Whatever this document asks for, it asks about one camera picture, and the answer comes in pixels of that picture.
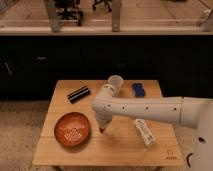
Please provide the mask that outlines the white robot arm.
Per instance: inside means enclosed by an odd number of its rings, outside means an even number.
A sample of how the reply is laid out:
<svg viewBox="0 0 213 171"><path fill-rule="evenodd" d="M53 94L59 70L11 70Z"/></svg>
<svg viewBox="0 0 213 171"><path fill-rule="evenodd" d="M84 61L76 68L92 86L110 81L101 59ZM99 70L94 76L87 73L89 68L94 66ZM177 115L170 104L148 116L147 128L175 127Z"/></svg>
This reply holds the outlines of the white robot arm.
<svg viewBox="0 0 213 171"><path fill-rule="evenodd" d="M193 97L118 98L105 84L91 106L101 129L114 115L180 124L197 130L190 171L213 171L213 99Z"/></svg>

